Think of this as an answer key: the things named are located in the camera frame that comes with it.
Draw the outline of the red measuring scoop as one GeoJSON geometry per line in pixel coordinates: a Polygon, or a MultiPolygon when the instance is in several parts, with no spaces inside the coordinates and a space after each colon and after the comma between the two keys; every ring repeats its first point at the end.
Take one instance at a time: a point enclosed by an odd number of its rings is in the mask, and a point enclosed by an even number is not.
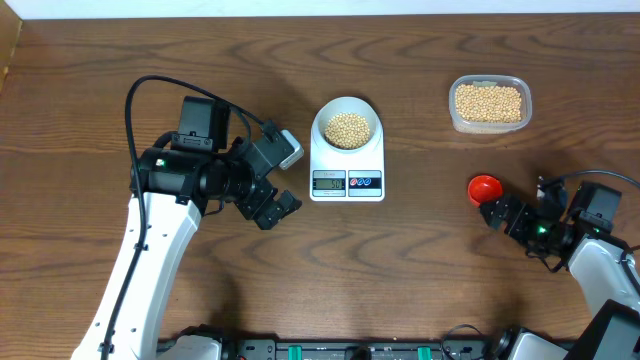
{"type": "Polygon", "coordinates": [[[490,175],[478,175],[472,178],[467,186],[469,201],[479,207],[481,204],[494,201],[503,195],[501,182],[490,175]]]}

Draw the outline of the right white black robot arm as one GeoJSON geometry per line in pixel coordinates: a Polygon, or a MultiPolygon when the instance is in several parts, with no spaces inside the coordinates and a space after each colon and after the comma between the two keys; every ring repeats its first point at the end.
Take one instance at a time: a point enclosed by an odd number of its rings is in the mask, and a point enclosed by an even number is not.
{"type": "Polygon", "coordinates": [[[536,204],[514,194],[485,193],[477,207],[493,229],[521,245],[529,258],[558,258],[550,272],[577,281],[592,320],[569,347],[524,327],[505,331],[492,359],[636,359],[639,356],[639,273],[634,248],[613,236],[621,194],[582,182],[570,197],[561,178],[540,181],[536,204]]]}

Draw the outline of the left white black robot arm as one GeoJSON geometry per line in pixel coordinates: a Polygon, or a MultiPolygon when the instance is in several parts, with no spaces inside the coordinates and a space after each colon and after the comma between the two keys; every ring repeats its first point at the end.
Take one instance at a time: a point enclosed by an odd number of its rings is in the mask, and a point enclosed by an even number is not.
{"type": "Polygon", "coordinates": [[[300,143],[272,122],[256,141],[230,141],[230,117],[238,112],[220,100],[185,97],[177,131],[161,136],[133,166],[123,243],[73,358],[157,358],[175,275],[209,202],[234,204],[262,230],[300,208],[299,199],[267,178],[302,157],[300,143]]]}

